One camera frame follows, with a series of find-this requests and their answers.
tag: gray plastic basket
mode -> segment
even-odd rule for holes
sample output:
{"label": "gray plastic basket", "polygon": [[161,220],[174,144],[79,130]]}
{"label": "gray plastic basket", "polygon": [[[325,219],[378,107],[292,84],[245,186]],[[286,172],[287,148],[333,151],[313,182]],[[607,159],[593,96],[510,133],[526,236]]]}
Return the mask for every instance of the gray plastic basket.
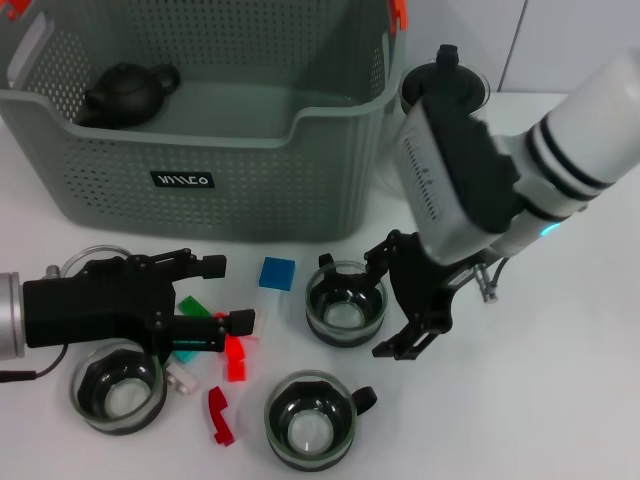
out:
{"label": "gray plastic basket", "polygon": [[[10,8],[0,114],[70,219],[259,241],[358,227],[403,68],[388,0],[32,0],[13,21]],[[138,129],[73,124],[122,61],[172,63],[183,84]],[[151,171],[209,172],[215,188],[158,188]]]}

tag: basket logo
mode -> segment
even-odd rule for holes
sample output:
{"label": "basket logo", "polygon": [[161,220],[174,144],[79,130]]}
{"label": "basket logo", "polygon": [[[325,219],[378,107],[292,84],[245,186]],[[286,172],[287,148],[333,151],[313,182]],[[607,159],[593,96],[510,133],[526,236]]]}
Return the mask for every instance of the basket logo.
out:
{"label": "basket logo", "polygon": [[161,172],[152,170],[151,178],[160,188],[216,188],[209,172]]}

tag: black teapot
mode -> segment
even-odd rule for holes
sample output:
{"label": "black teapot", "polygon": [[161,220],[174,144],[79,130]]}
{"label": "black teapot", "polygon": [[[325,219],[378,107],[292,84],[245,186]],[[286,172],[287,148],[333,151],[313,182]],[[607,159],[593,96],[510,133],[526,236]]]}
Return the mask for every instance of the black teapot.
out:
{"label": "black teapot", "polygon": [[120,63],[107,70],[97,85],[85,92],[88,115],[79,125],[93,128],[133,127],[151,120],[162,108],[164,98],[180,85],[180,73],[173,65],[146,69]]}

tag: perforated basket wall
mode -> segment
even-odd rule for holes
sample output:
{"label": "perforated basket wall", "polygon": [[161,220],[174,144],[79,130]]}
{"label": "perforated basket wall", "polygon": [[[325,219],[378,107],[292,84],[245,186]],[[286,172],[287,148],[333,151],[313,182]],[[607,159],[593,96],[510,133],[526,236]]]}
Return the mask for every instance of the perforated basket wall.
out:
{"label": "perforated basket wall", "polygon": [[[404,32],[390,34],[388,0],[33,0],[13,22],[8,8],[3,71],[41,12],[46,28],[13,88],[0,75],[0,113],[71,219],[242,240],[335,239],[358,226],[402,71]],[[74,125],[84,91],[121,61],[173,63],[185,82],[255,82],[349,103],[304,97],[273,138]],[[208,172],[215,188],[158,188],[151,171]]]}

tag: silver cylinder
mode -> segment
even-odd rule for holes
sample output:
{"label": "silver cylinder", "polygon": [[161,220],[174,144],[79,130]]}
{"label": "silver cylinder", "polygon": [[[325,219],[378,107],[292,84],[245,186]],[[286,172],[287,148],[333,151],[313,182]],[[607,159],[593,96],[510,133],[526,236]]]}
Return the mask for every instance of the silver cylinder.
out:
{"label": "silver cylinder", "polygon": [[0,360],[24,356],[22,292],[17,273],[0,273]]}

